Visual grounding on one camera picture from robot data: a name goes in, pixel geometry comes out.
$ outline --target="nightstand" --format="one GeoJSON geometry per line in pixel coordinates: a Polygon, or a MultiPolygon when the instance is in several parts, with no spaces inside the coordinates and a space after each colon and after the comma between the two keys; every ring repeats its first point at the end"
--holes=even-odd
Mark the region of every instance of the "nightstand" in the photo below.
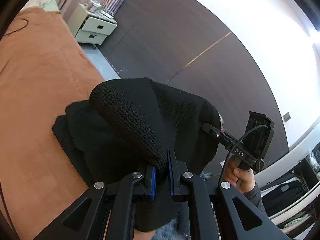
{"type": "Polygon", "coordinates": [[[67,22],[77,42],[102,44],[104,39],[117,27],[117,22],[100,12],[89,12],[79,3],[67,22]]]}

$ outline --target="floor seam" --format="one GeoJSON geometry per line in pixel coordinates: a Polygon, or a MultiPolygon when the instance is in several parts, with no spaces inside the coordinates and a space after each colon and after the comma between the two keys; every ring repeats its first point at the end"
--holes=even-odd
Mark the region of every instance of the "floor seam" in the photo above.
{"type": "Polygon", "coordinates": [[[179,70],[177,73],[175,73],[170,79],[168,79],[165,83],[167,84],[169,81],[171,81],[176,75],[178,75],[182,70],[184,70],[186,67],[189,67],[192,62],[194,62],[197,58],[199,58],[202,54],[207,52],[209,49],[211,49],[214,45],[216,45],[219,41],[222,41],[225,37],[230,35],[232,32],[227,33],[223,37],[221,37],[219,40],[217,40],[214,44],[210,45],[208,48],[206,48],[204,51],[202,51],[198,56],[196,56],[193,60],[191,60],[189,63],[187,63],[181,70],[179,70]]]}

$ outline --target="orange bedspread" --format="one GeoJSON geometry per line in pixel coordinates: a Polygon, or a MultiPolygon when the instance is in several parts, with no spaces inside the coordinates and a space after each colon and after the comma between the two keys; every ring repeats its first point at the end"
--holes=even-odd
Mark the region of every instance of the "orange bedspread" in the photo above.
{"type": "Polygon", "coordinates": [[[60,14],[32,7],[16,18],[28,26],[0,41],[0,180],[18,235],[30,240],[87,189],[51,127],[103,79],[60,14]]]}

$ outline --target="metal pivot bolt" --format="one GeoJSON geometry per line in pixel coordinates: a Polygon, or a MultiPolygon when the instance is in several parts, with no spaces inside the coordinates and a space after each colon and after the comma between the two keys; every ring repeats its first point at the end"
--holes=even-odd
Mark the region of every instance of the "metal pivot bolt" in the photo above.
{"type": "Polygon", "coordinates": [[[186,171],[183,173],[183,177],[185,177],[186,179],[191,179],[193,176],[193,174],[189,171],[186,171]]]}
{"type": "Polygon", "coordinates": [[[229,182],[227,182],[227,181],[223,181],[223,182],[221,182],[221,187],[223,187],[223,188],[225,188],[225,189],[227,189],[227,188],[230,188],[230,183],[229,182]]]}
{"type": "Polygon", "coordinates": [[[132,177],[138,179],[142,177],[142,173],[140,171],[135,171],[134,173],[132,173],[132,177]]]}
{"type": "Polygon", "coordinates": [[[99,181],[99,182],[96,182],[96,183],[94,184],[94,187],[95,187],[96,189],[101,189],[101,188],[104,187],[104,184],[103,184],[103,182],[99,181]]]}

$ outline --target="triangular cutout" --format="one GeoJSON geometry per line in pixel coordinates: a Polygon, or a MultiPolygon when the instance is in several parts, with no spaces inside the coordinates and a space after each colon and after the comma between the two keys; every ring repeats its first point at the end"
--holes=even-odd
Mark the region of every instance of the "triangular cutout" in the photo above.
{"type": "Polygon", "coordinates": [[[244,230],[249,231],[262,225],[262,220],[256,216],[239,198],[232,199],[244,230]]]}
{"type": "Polygon", "coordinates": [[[84,221],[85,215],[87,214],[90,204],[92,202],[91,198],[86,198],[63,222],[65,227],[71,228],[78,231],[84,221]]]}

